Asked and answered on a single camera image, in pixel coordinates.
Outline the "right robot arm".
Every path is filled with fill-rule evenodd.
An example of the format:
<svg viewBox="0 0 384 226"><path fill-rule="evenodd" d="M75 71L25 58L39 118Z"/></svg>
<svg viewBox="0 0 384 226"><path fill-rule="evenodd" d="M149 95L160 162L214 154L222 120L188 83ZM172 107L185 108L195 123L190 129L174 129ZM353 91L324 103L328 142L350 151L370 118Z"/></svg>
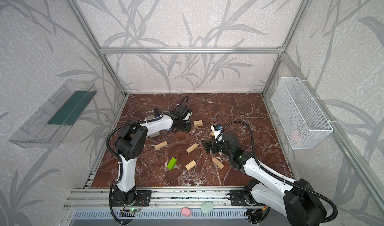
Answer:
<svg viewBox="0 0 384 226"><path fill-rule="evenodd" d="M251 203L261 203L285 216L292 226L318 226L332 221L337 208L327 215L322 202L334 206L327 197L314 191L304 179L296 181L283 176L243 150L234 133L224 133L222 140L202 141L207 153L222 153L237 170L252 177L256 183L249 188Z"/></svg>

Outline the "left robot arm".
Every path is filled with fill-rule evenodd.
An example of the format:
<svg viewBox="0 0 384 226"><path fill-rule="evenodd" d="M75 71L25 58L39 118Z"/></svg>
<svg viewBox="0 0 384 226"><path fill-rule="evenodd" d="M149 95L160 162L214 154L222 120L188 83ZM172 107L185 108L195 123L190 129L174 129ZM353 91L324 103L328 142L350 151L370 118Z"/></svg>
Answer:
<svg viewBox="0 0 384 226"><path fill-rule="evenodd" d="M188 133L191 129L191 116L192 110L183 105L166 112L160 112L156 108L149 119L128 122L108 135L106 147L118 159L119 166L117 182L112 186L113 199L119 199L125 205L136 199L136 164L147 137L160 131L177 130Z"/></svg>

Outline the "grey sponge block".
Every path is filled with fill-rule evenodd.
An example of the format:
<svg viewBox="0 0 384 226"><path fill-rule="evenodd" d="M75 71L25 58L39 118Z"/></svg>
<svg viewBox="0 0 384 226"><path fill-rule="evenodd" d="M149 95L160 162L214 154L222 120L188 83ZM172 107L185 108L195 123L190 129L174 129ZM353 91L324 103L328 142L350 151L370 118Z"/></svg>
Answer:
<svg viewBox="0 0 384 226"><path fill-rule="evenodd" d="M158 137L160 135L160 132L156 132L156 133L153 133L151 135L149 135L150 138L155 138L155 137Z"/></svg>

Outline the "green block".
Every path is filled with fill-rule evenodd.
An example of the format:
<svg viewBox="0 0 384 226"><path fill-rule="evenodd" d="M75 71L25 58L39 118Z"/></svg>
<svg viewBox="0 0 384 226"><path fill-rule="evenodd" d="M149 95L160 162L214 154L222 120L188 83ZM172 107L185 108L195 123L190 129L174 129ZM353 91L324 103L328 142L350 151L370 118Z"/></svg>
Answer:
<svg viewBox="0 0 384 226"><path fill-rule="evenodd" d="M171 160L167 164L167 168L172 171L177 164L177 159L176 158L171 158Z"/></svg>

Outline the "green putty blob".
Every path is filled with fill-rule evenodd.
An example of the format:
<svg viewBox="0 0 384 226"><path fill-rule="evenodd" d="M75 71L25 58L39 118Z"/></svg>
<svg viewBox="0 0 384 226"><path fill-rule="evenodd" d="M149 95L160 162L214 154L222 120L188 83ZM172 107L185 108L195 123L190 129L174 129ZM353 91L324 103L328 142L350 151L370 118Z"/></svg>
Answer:
<svg viewBox="0 0 384 226"><path fill-rule="evenodd" d="M206 202L201 206L201 211L203 214L208 214L214 209L212 202Z"/></svg>

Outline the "pink object in basket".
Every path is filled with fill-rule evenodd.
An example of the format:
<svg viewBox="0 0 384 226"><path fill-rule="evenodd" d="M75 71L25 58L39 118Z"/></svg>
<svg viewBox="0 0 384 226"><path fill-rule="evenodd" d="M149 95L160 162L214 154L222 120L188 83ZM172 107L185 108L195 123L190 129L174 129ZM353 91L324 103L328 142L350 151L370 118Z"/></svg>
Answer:
<svg viewBox="0 0 384 226"><path fill-rule="evenodd" d="M294 142L297 146L301 147L301 146L303 145L304 138L302 137L302 135L300 134L299 131L293 131L293 132L291 132L290 136L291 136L293 142Z"/></svg>

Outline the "pink putty blob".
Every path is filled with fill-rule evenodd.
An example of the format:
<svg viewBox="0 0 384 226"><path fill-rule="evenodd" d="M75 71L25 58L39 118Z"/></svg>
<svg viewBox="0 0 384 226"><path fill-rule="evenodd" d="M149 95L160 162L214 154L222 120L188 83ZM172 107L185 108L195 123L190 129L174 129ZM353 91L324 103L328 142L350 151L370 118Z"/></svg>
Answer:
<svg viewBox="0 0 384 226"><path fill-rule="evenodd" d="M189 209L188 207L183 207L182 208L182 215L184 217L190 217L192 215L192 210Z"/></svg>

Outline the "green sheet in bin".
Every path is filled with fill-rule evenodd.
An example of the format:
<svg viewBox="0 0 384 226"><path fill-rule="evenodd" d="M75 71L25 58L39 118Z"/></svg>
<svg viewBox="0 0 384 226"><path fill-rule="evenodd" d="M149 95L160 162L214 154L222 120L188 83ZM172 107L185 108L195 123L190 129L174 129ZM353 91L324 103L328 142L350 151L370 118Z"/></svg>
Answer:
<svg viewBox="0 0 384 226"><path fill-rule="evenodd" d="M77 90L48 121L48 125L73 126L97 91Z"/></svg>

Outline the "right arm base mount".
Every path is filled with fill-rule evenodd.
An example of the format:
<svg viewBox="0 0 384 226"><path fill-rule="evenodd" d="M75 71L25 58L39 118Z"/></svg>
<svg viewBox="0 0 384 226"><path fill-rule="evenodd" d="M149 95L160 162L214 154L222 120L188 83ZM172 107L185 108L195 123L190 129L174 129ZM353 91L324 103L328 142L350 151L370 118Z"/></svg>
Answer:
<svg viewBox="0 0 384 226"><path fill-rule="evenodd" d="M230 190L231 206L254 206L256 201L244 190Z"/></svg>

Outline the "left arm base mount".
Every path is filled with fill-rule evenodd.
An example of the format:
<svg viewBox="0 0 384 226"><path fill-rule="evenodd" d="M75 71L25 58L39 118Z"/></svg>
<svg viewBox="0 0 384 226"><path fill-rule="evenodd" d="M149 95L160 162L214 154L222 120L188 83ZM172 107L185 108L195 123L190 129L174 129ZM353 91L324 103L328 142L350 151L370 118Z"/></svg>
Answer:
<svg viewBox="0 0 384 226"><path fill-rule="evenodd" d="M135 192L129 192L128 197L123 199L115 191L113 191L110 204L112 207L148 207L150 204L151 196L151 190L138 190Z"/></svg>

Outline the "aluminium cage frame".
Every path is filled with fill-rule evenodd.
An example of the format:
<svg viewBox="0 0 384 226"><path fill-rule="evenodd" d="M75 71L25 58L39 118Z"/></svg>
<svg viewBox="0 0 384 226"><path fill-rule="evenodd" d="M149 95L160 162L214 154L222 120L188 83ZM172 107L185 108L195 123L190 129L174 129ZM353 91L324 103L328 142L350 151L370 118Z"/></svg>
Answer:
<svg viewBox="0 0 384 226"><path fill-rule="evenodd" d="M303 73L298 69L292 58L288 54L288 48L294 39L294 35L297 32L303 18L310 7L313 0L302 0L299 9L294 17L293 23L289 29L289 32L284 40L283 44L278 47L101 47L96 41L96 37L91 31L89 24L86 21L85 16L81 12L76 0L64 0L82 30L88 37L93 49L96 52L97 57L102 61L104 67L109 71L118 86L122 86L121 82L117 78L117 73L114 72L112 67L107 62L106 54L277 54L278 59L274 64L273 70L266 83L266 88L271 85L273 77L276 75L281 62L284 62L290 69L292 74L299 77L304 83L304 87L310 92L310 94L316 97L316 102L325 115L325 118L329 121L333 127L333 138L344 156L348 159L351 167L356 172L360 181L364 184L369 194L375 200L376 204L382 209L384 207L384 186L380 182L379 178L372 171L368 163L363 159L363 156L358 152L357 148L353 145L352 141L348 138L345 131L342 129L340 123L328 110L324 101L319 98L319 95L311 87L310 83L306 81Z"/></svg>

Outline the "aluminium front rail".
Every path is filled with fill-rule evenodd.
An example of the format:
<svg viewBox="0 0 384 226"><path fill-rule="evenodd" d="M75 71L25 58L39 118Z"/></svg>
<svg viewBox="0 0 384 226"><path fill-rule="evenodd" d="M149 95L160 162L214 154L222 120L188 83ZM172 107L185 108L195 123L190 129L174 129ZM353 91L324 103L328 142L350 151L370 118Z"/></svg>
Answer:
<svg viewBox="0 0 384 226"><path fill-rule="evenodd" d="M150 190L150 196L139 196L136 208L139 209L199 209L206 202L212 202L215 209L224 208L262 208L263 205L255 206L232 206L231 190L241 190L241 186L220 187L149 187L137 188L138 191ZM68 196L64 210L69 209L109 209L109 189L73 189Z"/></svg>

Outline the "clear plastic wall bin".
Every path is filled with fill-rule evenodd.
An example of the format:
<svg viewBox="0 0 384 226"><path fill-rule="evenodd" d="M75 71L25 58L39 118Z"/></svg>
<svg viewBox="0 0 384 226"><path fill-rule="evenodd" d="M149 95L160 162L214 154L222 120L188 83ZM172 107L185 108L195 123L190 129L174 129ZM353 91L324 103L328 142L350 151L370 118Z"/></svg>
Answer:
<svg viewBox="0 0 384 226"><path fill-rule="evenodd" d="M24 149L54 149L92 101L93 82L68 79L10 138Z"/></svg>

